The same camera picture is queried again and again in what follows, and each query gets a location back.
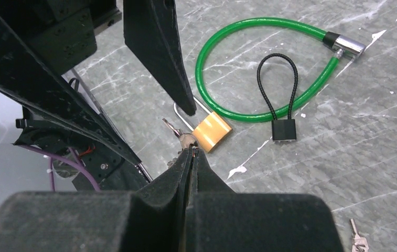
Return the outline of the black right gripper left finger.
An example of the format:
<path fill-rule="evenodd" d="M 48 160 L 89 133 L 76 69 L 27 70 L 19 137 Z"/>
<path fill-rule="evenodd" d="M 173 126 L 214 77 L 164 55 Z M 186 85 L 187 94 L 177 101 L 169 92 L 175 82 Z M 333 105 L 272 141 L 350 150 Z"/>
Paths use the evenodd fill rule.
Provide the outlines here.
<path fill-rule="evenodd" d="M 177 251 L 195 149 L 138 191 L 20 192 L 0 207 L 0 251 Z"/>

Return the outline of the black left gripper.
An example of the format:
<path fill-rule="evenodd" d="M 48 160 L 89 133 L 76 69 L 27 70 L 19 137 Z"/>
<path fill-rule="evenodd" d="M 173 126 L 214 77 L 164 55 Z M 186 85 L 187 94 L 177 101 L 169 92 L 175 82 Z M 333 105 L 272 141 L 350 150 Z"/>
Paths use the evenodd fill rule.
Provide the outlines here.
<path fill-rule="evenodd" d="M 195 115 L 175 1 L 123 3 L 126 46 L 176 105 Z M 0 92 L 138 165 L 139 157 L 105 117 L 60 76 L 95 53 L 96 35 L 121 19 L 116 1 L 0 1 Z"/>

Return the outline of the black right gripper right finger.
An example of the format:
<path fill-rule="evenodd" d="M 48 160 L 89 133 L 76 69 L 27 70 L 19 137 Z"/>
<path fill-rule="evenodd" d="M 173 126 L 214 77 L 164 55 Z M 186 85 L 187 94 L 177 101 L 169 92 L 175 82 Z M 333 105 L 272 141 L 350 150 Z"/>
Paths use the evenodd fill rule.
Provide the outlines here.
<path fill-rule="evenodd" d="M 310 194 L 236 193 L 192 149 L 185 251 L 343 251 L 327 204 Z"/>

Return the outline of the black cable padlock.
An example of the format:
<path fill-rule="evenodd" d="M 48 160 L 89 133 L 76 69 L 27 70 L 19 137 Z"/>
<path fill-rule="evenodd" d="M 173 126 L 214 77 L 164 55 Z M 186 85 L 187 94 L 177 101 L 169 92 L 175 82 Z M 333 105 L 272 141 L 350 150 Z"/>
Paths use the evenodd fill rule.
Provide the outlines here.
<path fill-rule="evenodd" d="M 293 82 L 293 89 L 290 96 L 290 100 L 287 107 L 287 118 L 284 120 L 279 120 L 275 109 L 273 108 L 267 94 L 263 88 L 262 81 L 261 81 L 261 70 L 263 65 L 266 63 L 267 60 L 271 58 L 281 58 L 284 59 L 286 62 L 289 63 L 291 69 L 293 71 L 294 82 Z M 292 118 L 292 109 L 297 93 L 298 88 L 298 70 L 295 63 L 290 59 L 290 57 L 280 54 L 280 53 L 272 53 L 265 56 L 259 63 L 257 70 L 256 70 L 256 80 L 257 86 L 260 90 L 260 93 L 266 102 L 266 105 L 272 115 L 271 120 L 271 129 L 272 129 L 272 140 L 274 142 L 283 142 L 283 141 L 295 141 L 297 140 L 297 133 L 296 133 L 296 123 L 295 120 Z"/>

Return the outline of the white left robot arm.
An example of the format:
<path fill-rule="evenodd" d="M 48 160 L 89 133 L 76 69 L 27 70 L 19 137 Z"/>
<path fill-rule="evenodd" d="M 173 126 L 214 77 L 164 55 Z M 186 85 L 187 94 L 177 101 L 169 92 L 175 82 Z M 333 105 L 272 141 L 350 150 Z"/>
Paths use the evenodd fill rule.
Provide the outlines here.
<path fill-rule="evenodd" d="M 188 115 L 196 105 L 185 72 L 175 1 L 0 1 L 0 143 L 26 128 L 67 131 L 141 160 L 72 70 L 97 50 L 99 33 L 123 22 L 124 43 Z"/>

